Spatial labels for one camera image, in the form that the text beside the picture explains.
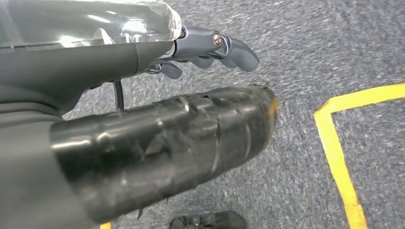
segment clear plastic wrap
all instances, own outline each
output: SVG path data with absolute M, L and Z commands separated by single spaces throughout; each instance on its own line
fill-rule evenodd
M 173 41 L 180 33 L 180 16 L 162 0 L 0 0 L 3 51 Z

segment gray carpet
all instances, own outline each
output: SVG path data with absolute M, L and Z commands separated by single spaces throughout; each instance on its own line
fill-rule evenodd
M 223 176 L 114 222 L 166 229 L 183 214 L 233 210 L 250 229 L 348 229 L 313 113 L 328 98 L 405 82 L 403 0 L 167 0 L 185 24 L 219 29 L 261 59 L 244 73 L 216 63 L 184 75 L 123 81 L 126 106 L 215 87 L 266 83 L 279 100 L 267 149 Z M 405 99 L 335 114 L 348 169 L 370 229 L 405 228 Z M 114 109 L 111 85 L 84 94 L 67 119 Z

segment black electrical tape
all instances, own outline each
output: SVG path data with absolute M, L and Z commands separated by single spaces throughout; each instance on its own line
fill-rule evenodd
M 89 216 L 103 223 L 253 158 L 276 113 L 266 87 L 221 88 L 55 123 L 51 143 Z

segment black wire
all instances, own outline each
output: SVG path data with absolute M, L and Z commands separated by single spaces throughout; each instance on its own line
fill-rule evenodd
M 115 109 L 117 111 L 124 110 L 124 92 L 122 91 L 121 80 L 113 82 L 115 93 Z

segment yellow tape line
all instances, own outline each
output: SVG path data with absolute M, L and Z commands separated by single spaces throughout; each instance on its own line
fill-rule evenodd
M 351 229 L 367 229 L 367 223 L 344 160 L 331 113 L 402 97 L 405 97 L 405 83 L 376 87 L 333 97 L 314 114 L 326 159 L 343 200 Z
M 111 223 L 105 223 L 100 225 L 100 229 L 111 229 Z

